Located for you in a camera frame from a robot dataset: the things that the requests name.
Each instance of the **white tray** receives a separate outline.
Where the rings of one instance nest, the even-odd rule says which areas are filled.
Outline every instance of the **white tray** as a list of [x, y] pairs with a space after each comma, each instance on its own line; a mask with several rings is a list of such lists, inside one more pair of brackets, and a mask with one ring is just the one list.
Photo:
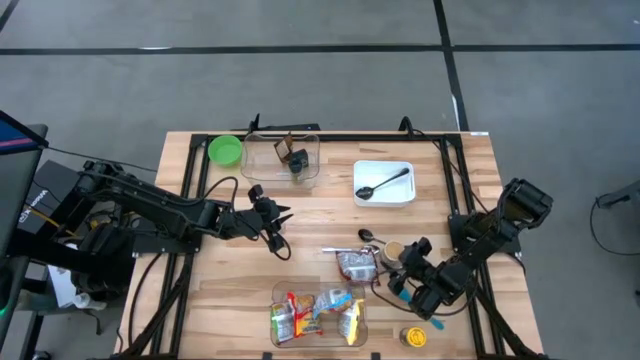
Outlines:
[[[377, 188], [371, 199], [362, 200], [355, 195], [358, 189], [364, 186], [374, 187], [404, 168], [409, 168], [409, 174]], [[411, 163], [360, 160], [353, 165], [353, 201], [356, 205], [402, 207], [408, 205], [415, 198], [416, 185]]]

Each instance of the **wooden tabletop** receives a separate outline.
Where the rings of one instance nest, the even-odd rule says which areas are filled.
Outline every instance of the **wooden tabletop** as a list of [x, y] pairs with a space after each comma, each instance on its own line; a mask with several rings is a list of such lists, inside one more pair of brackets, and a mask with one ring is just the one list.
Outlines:
[[[188, 153], [190, 132], [167, 134], [156, 185], [180, 193]], [[486, 134], [462, 133], [465, 158], [473, 191], [483, 203], [495, 206], [501, 192], [491, 141]], [[342, 281], [334, 255], [323, 254], [321, 246], [362, 246], [357, 236], [360, 228], [368, 228], [385, 240], [410, 244], [426, 236], [433, 251], [428, 260], [433, 264], [452, 254], [447, 227], [450, 213], [440, 152], [429, 142], [323, 142], [321, 168], [317, 185], [311, 194], [265, 190], [265, 195], [278, 204], [291, 207], [295, 214], [287, 221], [283, 234], [291, 244], [290, 261], [278, 260], [269, 253], [264, 242], [245, 238], [222, 241], [205, 237], [201, 252], [195, 257], [189, 288], [189, 300], [182, 332], [179, 357], [189, 358], [260, 358], [265, 351], [279, 358], [370, 358], [380, 352], [383, 358], [474, 358], [471, 327], [467, 311], [439, 318], [444, 330], [411, 313], [401, 312], [366, 294], [368, 341], [359, 348], [279, 349], [270, 340], [269, 305], [274, 285], [280, 281], [335, 282]], [[196, 164], [200, 163], [200, 150]], [[353, 201], [353, 164], [357, 160], [404, 160], [415, 169], [416, 199], [404, 208], [362, 208]], [[195, 166], [191, 196], [195, 194], [199, 166]], [[249, 182], [241, 176], [239, 167], [224, 169], [211, 165], [207, 186], [218, 179], [235, 175], [240, 181], [236, 208], [250, 207], [246, 197]], [[460, 179], [456, 176], [460, 204], [464, 204]], [[227, 199], [231, 182], [225, 182], [213, 197]], [[127, 338], [128, 314], [133, 289], [149, 264], [152, 255], [139, 258], [131, 280], [120, 332]], [[166, 266], [163, 255], [147, 277], [135, 309], [134, 337], [156, 311]], [[525, 344], [536, 352], [542, 345], [529, 299], [522, 269], [508, 257], [497, 254], [488, 261], [496, 303], [505, 319]], [[178, 262], [176, 276], [181, 268]], [[386, 286], [380, 293], [393, 298]], [[450, 308], [465, 303], [461, 297]], [[486, 315], [481, 309], [483, 331], [488, 351], [492, 351]], [[173, 312], [165, 325], [163, 350], [167, 351], [173, 326]], [[398, 340], [401, 329], [422, 327], [428, 337], [422, 349], [403, 346]]]

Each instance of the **clear plastic bin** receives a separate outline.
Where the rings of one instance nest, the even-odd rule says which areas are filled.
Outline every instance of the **clear plastic bin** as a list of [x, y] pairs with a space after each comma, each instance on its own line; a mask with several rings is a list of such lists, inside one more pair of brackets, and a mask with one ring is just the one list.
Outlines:
[[[283, 281], [277, 283], [273, 287], [273, 295], [271, 300], [273, 303], [281, 303], [287, 300], [287, 293], [293, 292], [296, 295], [312, 294], [318, 296], [321, 293], [331, 289], [348, 289], [351, 291], [354, 299], [364, 300], [364, 287], [362, 285], [350, 283], [305, 283], [305, 282], [288, 282]], [[277, 343], [275, 330], [271, 329], [271, 342], [279, 348], [298, 348], [298, 347], [358, 347], [367, 342], [368, 329], [366, 322], [366, 301], [360, 307], [360, 321], [358, 322], [358, 338], [353, 345], [347, 344], [347, 339], [338, 332], [338, 318], [340, 313], [320, 314], [320, 323], [322, 325], [322, 335], [308, 334], [303, 337], [286, 341], [282, 344]]]
[[264, 137], [249, 134], [242, 147], [240, 172], [251, 185], [260, 184], [265, 189], [311, 189], [320, 173], [320, 138], [317, 135], [293, 137], [293, 151], [307, 150], [309, 166], [294, 176], [289, 166], [282, 163], [273, 145], [282, 137]]

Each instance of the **snack bag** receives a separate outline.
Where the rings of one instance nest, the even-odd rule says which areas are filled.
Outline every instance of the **snack bag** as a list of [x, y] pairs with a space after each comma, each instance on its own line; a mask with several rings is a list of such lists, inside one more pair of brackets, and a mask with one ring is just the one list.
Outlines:
[[275, 330], [278, 344], [294, 338], [294, 314], [290, 300], [271, 305], [271, 328]]
[[325, 291], [318, 296], [313, 305], [313, 318], [317, 319], [320, 314], [344, 311], [351, 306], [352, 300], [353, 296], [347, 289]]
[[287, 293], [287, 299], [293, 304], [294, 309], [294, 337], [299, 338], [314, 333], [322, 335], [320, 319], [313, 318], [315, 297], [313, 295], [296, 296], [290, 292]]
[[349, 281], [369, 284], [376, 279], [378, 268], [372, 252], [338, 252], [340, 274]]
[[338, 332], [347, 338], [347, 344], [353, 345], [358, 339], [358, 323], [360, 322], [360, 304], [362, 300], [356, 302], [338, 318]]

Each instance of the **black box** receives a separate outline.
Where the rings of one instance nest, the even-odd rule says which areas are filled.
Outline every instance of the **black box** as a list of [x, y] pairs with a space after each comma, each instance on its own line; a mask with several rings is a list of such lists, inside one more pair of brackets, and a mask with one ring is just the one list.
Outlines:
[[[58, 224], [64, 224], [66, 229], [75, 231], [95, 204], [73, 191], [79, 178], [76, 171], [48, 160], [36, 172], [25, 203]], [[27, 207], [20, 213], [18, 228], [45, 241], [57, 232], [55, 225]]]

